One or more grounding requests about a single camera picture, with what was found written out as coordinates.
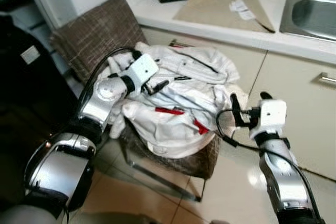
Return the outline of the white jacket with red marks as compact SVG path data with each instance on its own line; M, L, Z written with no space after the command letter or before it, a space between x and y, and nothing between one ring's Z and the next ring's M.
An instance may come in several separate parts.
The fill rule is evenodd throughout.
M183 158L208 145L218 128L232 136L230 95L237 95L240 106L247 105L249 95L238 85L240 73L231 59L215 47L137 42L134 48L149 54L159 67L148 81L151 87L164 80L170 83L153 96L140 92L116 104L108 118L111 137L119 137L131 124L154 155Z

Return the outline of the cream cabinet door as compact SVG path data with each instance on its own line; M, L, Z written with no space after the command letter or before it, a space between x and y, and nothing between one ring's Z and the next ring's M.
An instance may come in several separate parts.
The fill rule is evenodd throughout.
M294 56L267 53L249 93L257 105L268 92L287 104L283 135L301 167L335 179L336 87L322 75L336 77L336 67Z

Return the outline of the brown woven chair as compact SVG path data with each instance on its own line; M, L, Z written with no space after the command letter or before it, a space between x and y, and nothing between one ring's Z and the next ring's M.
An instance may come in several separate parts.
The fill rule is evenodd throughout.
M51 39L51 44L57 52L65 57L74 69L78 78L84 84L84 90L79 96L83 103L90 95L94 80L107 65L106 56L116 49L132 47L137 42L146 42L139 23L134 17L126 0L107 0L92 8L83 15L57 29ZM131 124L120 131L119 137L110 136L114 130L106 125L99 134L99 140L118 140L121 143L124 160L137 171L153 178L158 183L182 195L187 200L202 201L203 193L191 193L185 187L174 184L140 166L132 159L132 155L147 158L168 170L180 172L185 176L197 177L208 181L214 173L217 155L220 148L220 137L211 133L208 145L199 152L184 158L165 158L152 154L135 127Z

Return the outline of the white printed paper slip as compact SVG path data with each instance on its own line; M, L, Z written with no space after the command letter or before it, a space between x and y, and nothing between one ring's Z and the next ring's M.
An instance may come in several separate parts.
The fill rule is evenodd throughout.
M233 0L229 4L231 12L237 13L242 20L256 20L255 14L247 7L243 0Z

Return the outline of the stainless steel sink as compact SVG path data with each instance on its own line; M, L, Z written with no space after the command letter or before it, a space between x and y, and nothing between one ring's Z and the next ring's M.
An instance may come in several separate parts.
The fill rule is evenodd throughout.
M336 42L336 0L286 0L279 32Z

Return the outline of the black suitcase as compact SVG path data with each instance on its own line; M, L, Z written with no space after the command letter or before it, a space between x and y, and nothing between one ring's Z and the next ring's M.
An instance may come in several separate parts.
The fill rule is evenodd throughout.
M26 65L20 54L36 46ZM67 120L75 96L46 47L0 14L0 209L24 197L24 169L33 151Z

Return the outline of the white label tag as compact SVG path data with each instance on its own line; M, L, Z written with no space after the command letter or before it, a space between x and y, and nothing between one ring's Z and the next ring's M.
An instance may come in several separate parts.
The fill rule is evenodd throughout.
M26 65L29 65L36 61L36 59L40 58L41 54L36 46L30 46L25 51L23 51L20 56Z

